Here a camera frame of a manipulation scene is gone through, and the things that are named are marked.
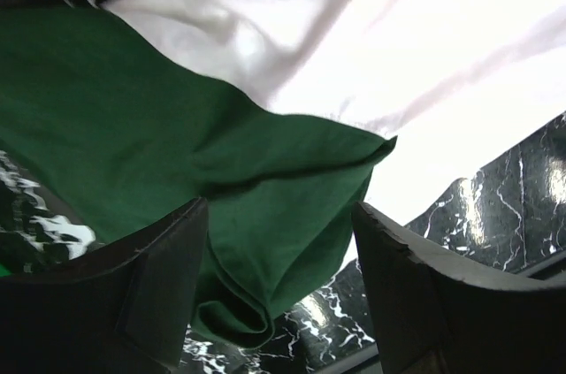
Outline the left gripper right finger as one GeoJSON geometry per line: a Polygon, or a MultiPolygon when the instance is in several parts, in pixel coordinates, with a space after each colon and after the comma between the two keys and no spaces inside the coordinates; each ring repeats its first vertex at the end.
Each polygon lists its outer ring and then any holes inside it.
{"type": "Polygon", "coordinates": [[[384,372],[564,372],[563,273],[483,265],[366,203],[352,224],[384,372]]]}

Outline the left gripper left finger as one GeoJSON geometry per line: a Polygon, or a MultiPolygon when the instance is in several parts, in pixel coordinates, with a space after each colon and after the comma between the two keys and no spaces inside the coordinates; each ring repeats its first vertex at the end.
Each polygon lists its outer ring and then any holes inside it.
{"type": "Polygon", "coordinates": [[[2,278],[2,372],[176,370],[208,223],[197,198],[50,271],[2,278]]]}

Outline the white and green t-shirt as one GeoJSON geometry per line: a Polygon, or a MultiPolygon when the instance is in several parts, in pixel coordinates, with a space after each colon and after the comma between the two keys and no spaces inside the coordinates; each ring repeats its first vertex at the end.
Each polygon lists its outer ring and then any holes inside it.
{"type": "Polygon", "coordinates": [[[1,230],[39,272],[209,204],[192,329],[260,347],[441,103],[565,87],[565,0],[1,0],[1,153],[90,228],[1,230]]]}

